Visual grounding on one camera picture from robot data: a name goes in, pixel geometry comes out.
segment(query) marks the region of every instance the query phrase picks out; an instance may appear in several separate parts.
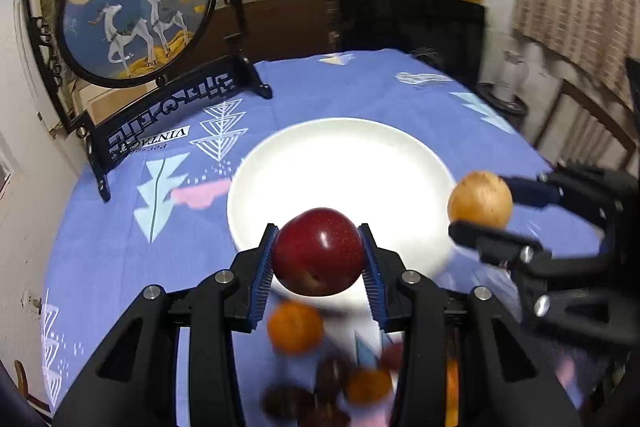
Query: table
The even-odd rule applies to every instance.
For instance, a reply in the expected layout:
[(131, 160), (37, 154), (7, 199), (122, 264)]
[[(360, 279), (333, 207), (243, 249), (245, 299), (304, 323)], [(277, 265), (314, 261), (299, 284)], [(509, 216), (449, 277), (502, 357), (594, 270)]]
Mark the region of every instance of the table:
[[(456, 179), (475, 169), (520, 176), (547, 170), (544, 160), (478, 97), (401, 52), (261, 62), (257, 70), (273, 87), (272, 100), (244, 92), (225, 102), (181, 108), (155, 131), (164, 133), (146, 140), (109, 173), (109, 203), (100, 199), (90, 169), (81, 175), (52, 248), (43, 289), (43, 373), (53, 409), (144, 286), (156, 283), (168, 292), (193, 287), (230, 265), (236, 253), (226, 222), (230, 179), (256, 144), (286, 126), (337, 116), (380, 121), (425, 143)], [(389, 180), (401, 174), (384, 158), (374, 168)], [(509, 228), (535, 235), (555, 255), (598, 250), (590, 225), (559, 208), (516, 208)], [(507, 273), (483, 266), (474, 252), (457, 250), (435, 280), (458, 291), (486, 285), (518, 313)], [(384, 339), (369, 317), (353, 319), (346, 336), (344, 328), (333, 326), (327, 326), (328, 333), (333, 328), (342, 338), (327, 338), (318, 350), (296, 359), (273, 352), (265, 321), (251, 335), (234, 334), (247, 425), (266, 423), (258, 401), (267, 384), (287, 378), (310, 387), (318, 357), (335, 352), (337, 344), (352, 347), (362, 363), (374, 363)], [(188, 425), (186, 340), (186, 332), (181, 333), (177, 415), (182, 426)], [(590, 359), (556, 344), (546, 350), (579, 403), (593, 386)], [(572, 371), (574, 362), (577, 371)], [(350, 412), (355, 417), (371, 413)]]

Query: white deer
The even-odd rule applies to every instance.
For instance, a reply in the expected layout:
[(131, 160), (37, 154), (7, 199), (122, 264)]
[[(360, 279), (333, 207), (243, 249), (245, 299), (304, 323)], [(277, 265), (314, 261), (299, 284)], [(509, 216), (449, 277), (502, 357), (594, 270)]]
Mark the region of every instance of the white deer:
[[(120, 10), (122, 10), (122, 5), (116, 4), (114, 6), (105, 6), (101, 13), (104, 17), (104, 33), (109, 43), (109, 54), (107, 55), (109, 62), (112, 64), (122, 63), (126, 73), (130, 74), (127, 60), (133, 55), (125, 55), (124, 46), (129, 44), (136, 36), (140, 36), (146, 41), (146, 64), (147, 66), (155, 66), (156, 51), (154, 49), (154, 38), (149, 33), (148, 28), (146, 28), (146, 20), (142, 18), (139, 19), (129, 34), (119, 32), (113, 23), (113, 17)], [(120, 55), (119, 60), (114, 60), (113, 58), (116, 52)]]
[(161, 0), (147, 0), (149, 4), (151, 4), (151, 27), (160, 37), (160, 42), (162, 42), (162, 48), (164, 49), (164, 56), (169, 56), (169, 45), (166, 42), (166, 38), (164, 38), (164, 32), (171, 28), (173, 25), (177, 25), (182, 28), (182, 32), (184, 35), (184, 45), (187, 45), (189, 36), (187, 34), (187, 25), (184, 23), (184, 19), (182, 18), (182, 13), (177, 11), (172, 17), (167, 21), (160, 20), (160, 14), (158, 11), (158, 6), (161, 3)]

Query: red apple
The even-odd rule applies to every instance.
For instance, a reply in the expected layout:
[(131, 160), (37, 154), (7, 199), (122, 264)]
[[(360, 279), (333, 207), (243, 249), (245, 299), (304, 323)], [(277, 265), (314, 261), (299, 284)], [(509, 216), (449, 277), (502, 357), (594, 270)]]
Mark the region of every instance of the red apple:
[(380, 353), (379, 367), (389, 371), (399, 371), (402, 366), (402, 342), (389, 344)]
[(358, 229), (330, 208), (312, 208), (278, 233), (271, 262), (280, 283), (293, 293), (334, 295), (351, 286), (364, 267)]

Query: plate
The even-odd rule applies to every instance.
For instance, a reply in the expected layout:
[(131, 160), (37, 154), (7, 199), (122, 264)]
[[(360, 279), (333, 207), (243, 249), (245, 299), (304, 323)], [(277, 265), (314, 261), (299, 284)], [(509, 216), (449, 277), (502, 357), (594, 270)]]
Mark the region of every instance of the plate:
[[(436, 275), (452, 254), (447, 201), (456, 182), (419, 140), (394, 127), (327, 118), (287, 127), (259, 143), (236, 171), (226, 213), (238, 251), (255, 248), (267, 223), (282, 227), (317, 206), (369, 223), (381, 248)], [(313, 306), (366, 311), (362, 277), (336, 295), (300, 296), (274, 277), (272, 289)]]

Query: dark fruit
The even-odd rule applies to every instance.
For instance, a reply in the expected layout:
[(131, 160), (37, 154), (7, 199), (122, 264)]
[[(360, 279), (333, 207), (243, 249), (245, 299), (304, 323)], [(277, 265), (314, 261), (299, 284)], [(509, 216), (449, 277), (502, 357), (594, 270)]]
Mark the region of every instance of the dark fruit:
[(278, 384), (268, 387), (260, 399), (262, 411), (277, 420), (305, 417), (316, 405), (314, 396), (296, 385)]
[(289, 221), (271, 253), (280, 283), (299, 295), (334, 295), (351, 286), (364, 267), (358, 229), (330, 208), (312, 208)]
[(299, 427), (347, 427), (351, 423), (351, 417), (336, 409), (333, 405), (324, 405), (307, 414)]
[(386, 346), (380, 354), (378, 365), (389, 371), (399, 371), (402, 365), (402, 343), (393, 343)]
[(319, 403), (335, 403), (346, 387), (351, 372), (351, 363), (341, 357), (322, 360), (316, 368), (316, 400)]

